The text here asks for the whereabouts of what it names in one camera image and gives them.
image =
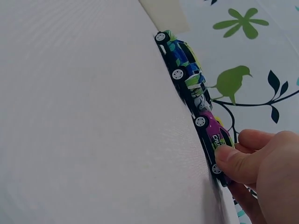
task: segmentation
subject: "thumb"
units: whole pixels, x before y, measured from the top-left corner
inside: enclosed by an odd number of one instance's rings
[[[230,146],[220,146],[215,151],[217,166],[232,180],[256,183],[261,155],[257,152],[245,154]]]

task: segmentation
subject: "purple toy car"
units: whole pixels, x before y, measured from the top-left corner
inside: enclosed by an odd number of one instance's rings
[[[195,128],[199,135],[200,142],[203,146],[211,173],[226,187],[230,179],[217,167],[215,162],[215,149],[220,145],[228,145],[233,147],[234,143],[230,138],[227,130],[223,128],[221,123],[216,120],[213,114],[208,111],[200,111],[193,120]]]

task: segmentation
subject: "finger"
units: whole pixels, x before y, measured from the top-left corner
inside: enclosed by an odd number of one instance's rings
[[[240,183],[232,183],[228,186],[234,199],[239,203],[252,223],[266,224],[257,199]]]
[[[242,152],[242,153],[251,154],[251,153],[254,153],[254,152],[255,152],[254,149],[252,149],[252,148],[246,148],[246,147],[244,147],[243,145],[241,145],[240,143],[236,143],[236,144],[235,144],[235,148],[236,148],[237,150],[239,150],[240,152]]]
[[[218,167],[232,180],[244,184],[256,183],[263,157],[261,151],[245,154],[226,145],[215,150]]]
[[[239,143],[246,147],[259,150],[272,139],[275,134],[258,130],[244,129],[238,136]]]

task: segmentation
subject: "white wheel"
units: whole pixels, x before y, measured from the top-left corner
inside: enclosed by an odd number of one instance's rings
[[[158,41],[158,42],[165,40],[165,38],[166,38],[166,35],[164,33],[159,33],[155,37],[156,41]]]
[[[217,164],[214,164],[212,166],[212,172],[215,173],[215,174],[219,174],[221,173],[222,171],[218,168]]]
[[[195,124],[198,127],[202,127],[202,126],[204,126],[206,124],[206,119],[204,117],[198,117],[195,120]]]
[[[172,78],[175,80],[180,80],[184,76],[184,71],[181,69],[175,69],[172,74]]]

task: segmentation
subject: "hand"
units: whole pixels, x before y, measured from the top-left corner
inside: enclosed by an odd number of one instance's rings
[[[243,130],[238,139],[236,149],[218,147],[215,157],[218,167],[235,181],[228,188],[252,224],[298,223],[299,135]]]

